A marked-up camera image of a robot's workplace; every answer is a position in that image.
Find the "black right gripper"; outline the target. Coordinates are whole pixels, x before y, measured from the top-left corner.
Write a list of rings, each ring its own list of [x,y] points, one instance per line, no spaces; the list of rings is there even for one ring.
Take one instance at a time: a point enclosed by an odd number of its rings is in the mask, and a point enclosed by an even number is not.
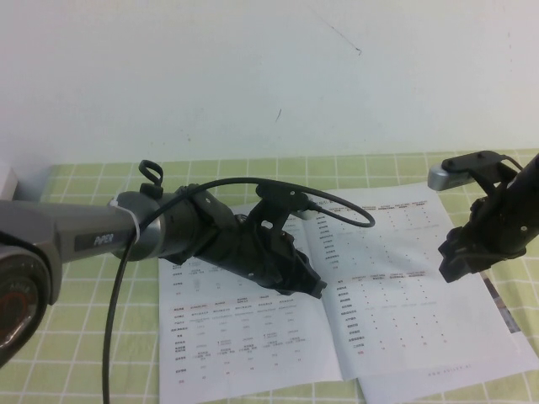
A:
[[[520,232],[520,217],[512,191],[502,189],[477,199],[470,208],[470,228],[451,229],[441,243],[440,274],[446,282],[455,282],[479,269],[488,269],[500,261],[519,258],[526,253]],[[443,248],[470,248],[455,251]]]

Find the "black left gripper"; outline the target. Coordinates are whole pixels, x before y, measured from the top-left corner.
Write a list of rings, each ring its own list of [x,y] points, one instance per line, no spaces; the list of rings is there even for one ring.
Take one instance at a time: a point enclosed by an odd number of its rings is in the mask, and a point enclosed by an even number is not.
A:
[[[327,283],[283,230],[289,215],[305,208],[306,196],[289,189],[258,191],[260,201],[248,215],[236,215],[217,200],[202,205],[215,233],[195,256],[282,295],[320,299]]]

